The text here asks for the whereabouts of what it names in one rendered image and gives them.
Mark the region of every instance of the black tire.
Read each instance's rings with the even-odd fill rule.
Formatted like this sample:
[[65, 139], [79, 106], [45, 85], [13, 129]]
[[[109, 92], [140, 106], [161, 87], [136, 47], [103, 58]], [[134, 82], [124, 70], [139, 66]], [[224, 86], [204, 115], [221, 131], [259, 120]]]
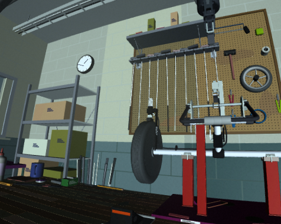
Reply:
[[[153, 183], [161, 170], [163, 155], [153, 155], [156, 124], [144, 121], [139, 124], [133, 135], [131, 164], [133, 173], [140, 183]], [[161, 132], [158, 129], [158, 148], [162, 149]]]
[[[250, 87], [245, 79], [246, 79], [246, 75], [250, 72], [250, 71], [253, 71], [253, 70], [259, 70], [261, 72], [263, 72], [266, 76], [267, 76], [267, 81], [265, 83], [264, 86], [262, 87]], [[241, 73], [241, 76], [240, 76], [240, 82], [241, 82], [241, 85], [248, 91], [250, 92], [253, 92], [253, 93], [259, 93], [259, 92], [262, 92], [266, 89], [268, 89], [272, 83], [272, 74], [270, 73], [270, 71], [264, 67], [264, 66], [261, 66], [261, 65], [251, 65], [247, 68], [244, 69], [244, 71]]]

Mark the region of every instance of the white label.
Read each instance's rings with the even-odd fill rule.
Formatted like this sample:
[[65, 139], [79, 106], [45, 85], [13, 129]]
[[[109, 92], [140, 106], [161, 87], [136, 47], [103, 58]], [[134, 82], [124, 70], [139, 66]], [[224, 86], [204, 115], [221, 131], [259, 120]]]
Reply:
[[191, 224], [200, 224], [200, 222], [194, 222], [194, 221], [189, 221], [189, 220], [185, 220], [185, 219], [181, 219], [181, 222], [191, 223]]

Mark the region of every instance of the bottle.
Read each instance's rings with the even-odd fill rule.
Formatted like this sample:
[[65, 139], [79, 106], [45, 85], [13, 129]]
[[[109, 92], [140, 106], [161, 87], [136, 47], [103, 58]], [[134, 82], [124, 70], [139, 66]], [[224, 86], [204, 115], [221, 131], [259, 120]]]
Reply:
[[4, 156], [3, 148], [2, 148], [0, 152], [0, 181], [4, 180], [6, 163], [7, 163], [7, 157]]

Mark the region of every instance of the wall clock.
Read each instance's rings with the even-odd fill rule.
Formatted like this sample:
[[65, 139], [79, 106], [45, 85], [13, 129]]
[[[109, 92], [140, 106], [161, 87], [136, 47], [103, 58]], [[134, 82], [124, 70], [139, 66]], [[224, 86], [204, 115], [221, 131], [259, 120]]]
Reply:
[[84, 55], [77, 63], [77, 70], [80, 73], [88, 73], [94, 67], [94, 58], [91, 55]]

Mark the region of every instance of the white box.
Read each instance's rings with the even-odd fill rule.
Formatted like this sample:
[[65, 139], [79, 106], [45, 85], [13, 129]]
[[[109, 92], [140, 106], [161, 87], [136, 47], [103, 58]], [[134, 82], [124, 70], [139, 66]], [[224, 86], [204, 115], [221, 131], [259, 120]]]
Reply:
[[48, 156], [50, 140], [48, 139], [25, 139], [23, 154], [35, 156]]

